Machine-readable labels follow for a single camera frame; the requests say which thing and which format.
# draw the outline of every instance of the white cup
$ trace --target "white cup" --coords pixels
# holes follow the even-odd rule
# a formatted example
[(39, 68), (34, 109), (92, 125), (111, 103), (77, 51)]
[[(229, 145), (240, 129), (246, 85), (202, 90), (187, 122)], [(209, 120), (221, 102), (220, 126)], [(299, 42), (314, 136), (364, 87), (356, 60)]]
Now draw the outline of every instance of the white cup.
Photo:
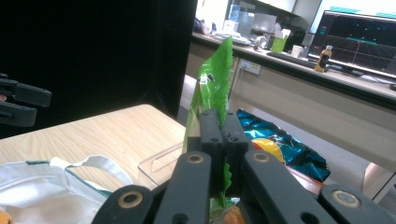
[(291, 57), (298, 58), (300, 54), (304, 51), (303, 47), (293, 45), (293, 50), (291, 51)]

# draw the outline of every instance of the computer monitor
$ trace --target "computer monitor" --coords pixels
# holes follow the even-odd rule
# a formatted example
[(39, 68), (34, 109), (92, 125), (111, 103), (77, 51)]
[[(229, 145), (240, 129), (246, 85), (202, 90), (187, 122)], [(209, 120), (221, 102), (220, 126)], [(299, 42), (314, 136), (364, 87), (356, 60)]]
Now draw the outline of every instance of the computer monitor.
[(332, 46), (329, 64), (396, 79), (396, 19), (324, 11), (308, 58)]

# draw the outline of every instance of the black backdrop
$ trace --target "black backdrop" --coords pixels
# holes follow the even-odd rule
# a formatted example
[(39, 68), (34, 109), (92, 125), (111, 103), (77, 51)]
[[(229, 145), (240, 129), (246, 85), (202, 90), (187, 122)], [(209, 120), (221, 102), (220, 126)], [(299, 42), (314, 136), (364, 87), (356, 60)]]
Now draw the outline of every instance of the black backdrop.
[(0, 72), (52, 100), (34, 127), (0, 124), (0, 138), (139, 104), (175, 118), (195, 9), (196, 0), (2, 1)]

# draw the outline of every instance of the power outlet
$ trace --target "power outlet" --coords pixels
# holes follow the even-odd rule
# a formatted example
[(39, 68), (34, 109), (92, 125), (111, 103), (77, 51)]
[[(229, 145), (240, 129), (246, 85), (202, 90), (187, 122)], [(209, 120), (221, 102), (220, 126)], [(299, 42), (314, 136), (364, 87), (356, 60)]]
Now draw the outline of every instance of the power outlet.
[(241, 60), (240, 68), (258, 76), (260, 74), (260, 69), (262, 67), (257, 63), (252, 63), (252, 62), (249, 62), (246, 60)]

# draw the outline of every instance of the wooden table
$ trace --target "wooden table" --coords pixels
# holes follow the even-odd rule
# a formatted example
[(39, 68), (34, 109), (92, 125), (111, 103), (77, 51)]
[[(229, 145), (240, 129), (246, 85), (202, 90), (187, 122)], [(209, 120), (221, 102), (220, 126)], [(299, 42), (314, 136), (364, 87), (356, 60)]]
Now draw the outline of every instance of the wooden table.
[[(151, 105), (138, 105), (0, 140), (0, 164), (50, 161), (53, 157), (77, 162), (87, 156), (104, 155), (120, 165), (136, 183), (139, 162), (182, 142), (184, 132), (182, 125)], [(73, 171), (109, 190), (122, 187), (96, 168)]]

